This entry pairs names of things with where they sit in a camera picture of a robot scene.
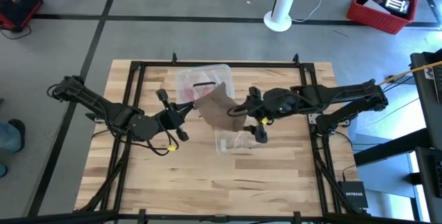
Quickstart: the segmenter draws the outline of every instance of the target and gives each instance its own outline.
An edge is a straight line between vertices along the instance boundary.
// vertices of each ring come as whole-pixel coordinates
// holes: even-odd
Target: concrete floor
[[[442,8],[442,0],[435,1]],[[349,2],[324,0],[311,18],[347,20]],[[39,13],[94,19],[105,4],[106,0],[45,0]],[[317,0],[295,0],[290,14],[302,19],[316,4]],[[109,15],[261,18],[272,5],[273,0],[114,0]],[[26,215],[66,110],[66,104],[46,97],[45,90],[63,75],[79,74],[88,53],[93,60],[86,84],[102,93],[113,59],[170,60],[176,52],[179,59],[287,61],[298,53],[304,62],[333,62],[338,84],[345,85],[372,78],[381,81],[386,75],[405,71],[411,53],[435,51],[442,44],[440,28],[407,27],[390,35],[363,26],[322,23],[294,25],[287,32],[275,33],[263,24],[108,20],[93,52],[91,41],[99,25],[99,18],[95,19],[33,19],[30,36],[16,41],[0,37],[0,81],[4,82],[0,97],[6,99],[0,106],[0,120],[19,118],[27,126],[26,148],[13,156],[0,155],[0,162],[10,168],[8,176],[0,179],[0,218]],[[416,21],[436,21],[426,0],[419,0]],[[417,97],[416,89],[406,85],[387,96],[390,106],[386,111],[358,118],[358,133],[389,139],[404,134],[398,129],[398,117],[418,115],[419,102],[363,128]],[[82,106],[75,111],[40,214],[73,209],[94,129],[85,112]],[[404,118],[401,124],[411,132],[422,126],[423,118]],[[372,211],[382,216],[384,212],[375,210],[382,205],[376,194],[371,194]]]

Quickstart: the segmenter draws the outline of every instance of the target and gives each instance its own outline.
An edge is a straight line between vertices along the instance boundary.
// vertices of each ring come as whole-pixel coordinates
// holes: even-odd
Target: butcher block tabletop
[[[122,102],[131,62],[113,61],[104,91],[104,97],[111,102]],[[315,67],[319,84],[336,86],[331,63],[318,62]],[[160,88],[166,89],[169,100],[174,102],[176,73],[184,69],[146,67],[139,108],[147,115],[163,110],[155,94]],[[231,72],[236,90],[234,100],[238,103],[244,102],[250,86],[264,92],[301,85],[297,68],[235,67]],[[129,102],[135,94],[137,73]],[[339,107],[340,104],[331,105],[326,113]],[[190,138],[186,142],[178,140],[177,151],[160,157],[143,147],[131,147],[120,213],[137,214],[139,209],[146,209],[149,214],[293,216],[293,212],[300,212],[302,216],[322,216],[307,116],[275,120],[265,128],[269,136],[266,145],[236,153],[217,153],[215,131],[197,111],[191,111],[183,125]],[[98,124],[95,132],[105,129]],[[347,133],[342,127],[338,130]],[[329,140],[336,180],[342,180],[342,170],[354,165],[352,148],[342,136],[334,135]],[[152,143],[165,147],[167,137],[158,134]],[[83,207],[104,182],[112,146],[109,132],[93,138],[76,209]],[[358,180],[355,167],[347,169],[345,176],[347,180]],[[328,209],[332,212],[331,190],[325,179],[324,182]],[[115,188],[110,193],[109,208],[113,206]]]

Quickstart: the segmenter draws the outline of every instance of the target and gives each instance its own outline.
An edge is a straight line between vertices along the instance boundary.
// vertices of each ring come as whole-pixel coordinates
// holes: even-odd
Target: red plastic bin
[[[380,12],[375,9],[365,7],[353,0],[347,13],[347,18],[361,24],[383,30],[391,34],[397,34],[404,26],[414,21],[418,0],[409,0],[410,7],[405,18]]]

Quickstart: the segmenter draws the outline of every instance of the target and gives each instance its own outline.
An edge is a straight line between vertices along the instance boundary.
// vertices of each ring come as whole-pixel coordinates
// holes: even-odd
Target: person's leg
[[[0,164],[0,178],[4,177],[8,173],[8,168],[5,165]]]
[[[19,152],[24,147],[25,125],[20,120],[0,123],[0,150]]]

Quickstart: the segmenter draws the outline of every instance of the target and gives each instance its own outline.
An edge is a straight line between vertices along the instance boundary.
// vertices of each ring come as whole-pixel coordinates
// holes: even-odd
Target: red toolbox
[[[391,34],[397,34],[404,26],[414,21],[418,0],[409,1],[408,14],[402,18],[365,7],[357,3],[357,0],[353,0],[347,18]]]
[[[43,0],[0,0],[0,29],[20,32]]]

